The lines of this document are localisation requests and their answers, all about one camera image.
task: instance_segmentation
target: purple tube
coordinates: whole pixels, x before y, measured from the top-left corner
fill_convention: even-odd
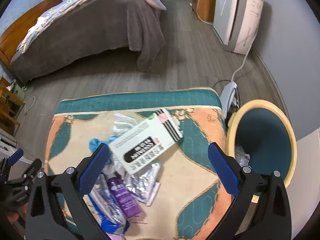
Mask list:
[[[127,218],[133,217],[141,212],[135,199],[120,179],[113,177],[108,179],[107,183],[111,194],[115,197],[120,209]]]

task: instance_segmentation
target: white appliance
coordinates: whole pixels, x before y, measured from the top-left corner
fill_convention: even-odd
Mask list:
[[[264,0],[216,0],[213,28],[224,50],[246,54],[258,30]]]

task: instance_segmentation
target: gray wooden floor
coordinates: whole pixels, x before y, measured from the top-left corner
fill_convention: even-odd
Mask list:
[[[75,61],[55,73],[32,80],[26,99],[36,97],[27,115],[21,111],[16,133],[18,146],[33,160],[44,159],[52,116],[63,99],[120,91],[167,91],[196,86],[212,87],[230,79],[243,55],[223,51],[211,25],[196,20],[190,0],[165,0],[161,15],[166,40],[151,73],[137,70],[137,52],[128,48],[105,51]],[[265,99],[279,106],[277,96],[259,61],[250,54],[236,75],[241,103]],[[216,86],[221,92],[223,83]]]

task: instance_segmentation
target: wooden nightstand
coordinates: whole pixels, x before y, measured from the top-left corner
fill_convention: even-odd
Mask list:
[[[196,8],[198,5],[198,15],[199,17],[206,22],[213,22],[214,8],[216,0],[192,0],[192,9],[196,13]]]

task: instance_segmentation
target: small trash bin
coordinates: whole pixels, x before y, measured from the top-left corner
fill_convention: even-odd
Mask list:
[[[235,157],[240,145],[250,154],[249,166],[259,174],[281,173],[284,185],[290,184],[297,163],[297,144],[284,113],[273,103],[253,100],[231,116],[228,123],[226,154]],[[257,203],[254,195],[252,202]]]

